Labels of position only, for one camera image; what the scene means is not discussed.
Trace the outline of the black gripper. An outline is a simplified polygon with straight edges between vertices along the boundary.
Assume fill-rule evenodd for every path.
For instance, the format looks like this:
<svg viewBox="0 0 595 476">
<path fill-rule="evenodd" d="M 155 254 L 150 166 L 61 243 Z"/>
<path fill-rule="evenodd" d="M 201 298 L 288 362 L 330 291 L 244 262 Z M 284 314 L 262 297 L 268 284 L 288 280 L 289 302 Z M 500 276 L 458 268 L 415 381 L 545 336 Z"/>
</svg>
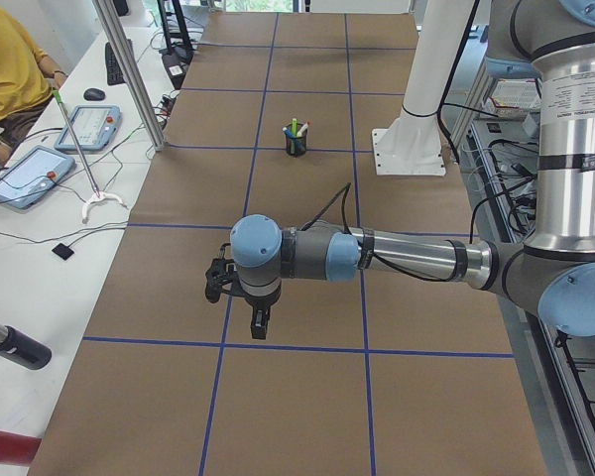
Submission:
<svg viewBox="0 0 595 476">
<path fill-rule="evenodd" d="M 251 336 L 253 339 L 265 340 L 268 332 L 269 312 L 281 296 L 282 285 L 280 282 L 276 282 L 266 287 L 256 288 L 241 283 L 240 287 L 245 301 L 253 308 L 250 322 Z"/>
</svg>

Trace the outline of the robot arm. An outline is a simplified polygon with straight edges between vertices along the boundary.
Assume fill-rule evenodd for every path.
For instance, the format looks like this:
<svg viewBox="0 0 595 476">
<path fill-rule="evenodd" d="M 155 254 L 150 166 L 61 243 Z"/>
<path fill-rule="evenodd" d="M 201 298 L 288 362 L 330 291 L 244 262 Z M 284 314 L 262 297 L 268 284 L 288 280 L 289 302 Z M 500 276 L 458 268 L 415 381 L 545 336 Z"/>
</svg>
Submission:
<svg viewBox="0 0 595 476">
<path fill-rule="evenodd" d="M 489 27 L 489 73 L 542 82 L 535 228 L 523 242 L 425 240 L 320 218 L 281 228 L 253 214 L 232 228 L 230 258 L 206 272 L 206 298 L 244 299 L 262 339 L 283 280 L 380 269 L 464 282 L 566 334 L 595 335 L 595 1 L 495 1 Z"/>
</svg>

